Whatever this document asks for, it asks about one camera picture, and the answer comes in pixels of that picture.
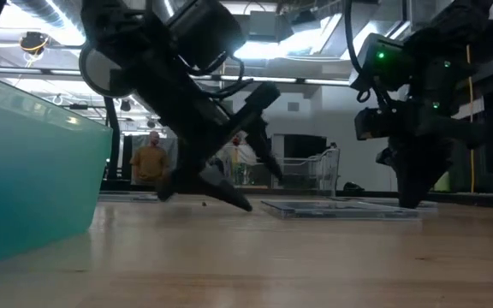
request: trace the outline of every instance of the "wooden tabletop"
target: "wooden tabletop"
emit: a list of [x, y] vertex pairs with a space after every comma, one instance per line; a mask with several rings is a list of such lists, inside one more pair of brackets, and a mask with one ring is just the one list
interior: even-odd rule
[[492, 209], [280, 220], [264, 198], [102, 203], [87, 234], [0, 263], [0, 307], [493, 308]]

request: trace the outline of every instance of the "ceiling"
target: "ceiling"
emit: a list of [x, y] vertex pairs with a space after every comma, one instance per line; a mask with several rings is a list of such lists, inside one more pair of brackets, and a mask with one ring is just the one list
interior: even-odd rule
[[[50, 18], [44, 18], [41, 15], [33, 15], [31, 10], [27, 13], [24, 8], [12, 4], [8, 5], [0, 17], [0, 67], [4, 68], [50, 68], [50, 69], [71, 69], [78, 68], [78, 55], [80, 52], [78, 44], [82, 43], [82, 25], [80, 24], [80, 4], [82, 0], [31, 0], [22, 3], [39, 3], [39, 5], [56, 6], [60, 13], [58, 18], [63, 17], [63, 22], [54, 25], [48, 21], [54, 21]], [[158, 15], [169, 13], [169, 5], [172, 10], [178, 9], [182, 0], [159, 0], [155, 2], [155, 9], [158, 9]], [[421, 1], [438, 1], [438, 0], [415, 0]], [[144, 0], [126, 0], [124, 1], [130, 8], [142, 9], [145, 5]], [[391, 30], [397, 28], [403, 18], [403, 1], [402, 0], [381, 0], [380, 4], [368, 3], [366, 1], [355, 2], [353, 6], [353, 35], [357, 36], [362, 44], [365, 37], [370, 32], [390, 35]], [[292, 55], [279, 55], [279, 57], [269, 56], [269, 58], [252, 59], [256, 56], [246, 56], [245, 76], [259, 77], [289, 77], [302, 79], [318, 80], [346, 80], [351, 73], [351, 63], [343, 57], [346, 50], [344, 38], [344, 25], [341, 18], [342, 4], [341, 0], [299, 0], [294, 2], [266, 0], [260, 3], [247, 4], [242, 1], [228, 0], [223, 1], [230, 11], [240, 13], [250, 13], [251, 10], [264, 9], [278, 10], [281, 14], [294, 11], [297, 8], [328, 8], [332, 6], [333, 10], [330, 17], [326, 20], [324, 28], [319, 33], [312, 33], [315, 38], [304, 53], [295, 52]], [[245, 19], [247, 15], [237, 16], [237, 19]], [[52, 39], [46, 45], [45, 51], [41, 56], [33, 59], [26, 54], [18, 45], [19, 40], [28, 31], [37, 31], [48, 33]], [[302, 38], [301, 41], [307, 41], [309, 37]], [[238, 66], [235, 62], [226, 62], [223, 67], [217, 70], [222, 75], [236, 76], [239, 73]], [[52, 101], [57, 96], [66, 101], [87, 102], [93, 106], [102, 106], [103, 99], [93, 92], [80, 78], [64, 78], [59, 76], [27, 76], [19, 74], [0, 74], [0, 79], [17, 86], [22, 90], [31, 92], [42, 98]], [[283, 92], [302, 92], [309, 98], [316, 90], [317, 86], [308, 85], [279, 85]], [[134, 98], [132, 109], [128, 112], [132, 118], [139, 122], [138, 127], [142, 127], [147, 116], [151, 116], [149, 108], [145, 108], [145, 103], [141, 98]], [[89, 117], [104, 117], [103, 109], [77, 110], [78, 113]]]

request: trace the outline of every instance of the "man in yellow shirt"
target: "man in yellow shirt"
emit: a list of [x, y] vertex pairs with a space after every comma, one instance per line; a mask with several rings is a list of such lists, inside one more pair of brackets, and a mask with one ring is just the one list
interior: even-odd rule
[[150, 133], [150, 144], [140, 147], [130, 163], [133, 165], [133, 180], [136, 185], [160, 187], [164, 176], [169, 172], [169, 156], [157, 146], [159, 133]]

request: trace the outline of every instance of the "teal plastic bin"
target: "teal plastic bin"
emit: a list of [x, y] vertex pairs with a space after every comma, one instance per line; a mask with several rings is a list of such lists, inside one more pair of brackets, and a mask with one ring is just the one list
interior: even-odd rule
[[0, 82], [0, 259], [85, 232], [111, 129]]

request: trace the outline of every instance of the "ventilation duct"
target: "ventilation duct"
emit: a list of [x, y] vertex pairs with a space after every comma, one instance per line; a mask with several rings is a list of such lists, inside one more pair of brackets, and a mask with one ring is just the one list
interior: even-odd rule
[[46, 31], [63, 45], [81, 45], [85, 42], [80, 22], [81, 0], [9, 0], [11, 5], [31, 17], [43, 21]]

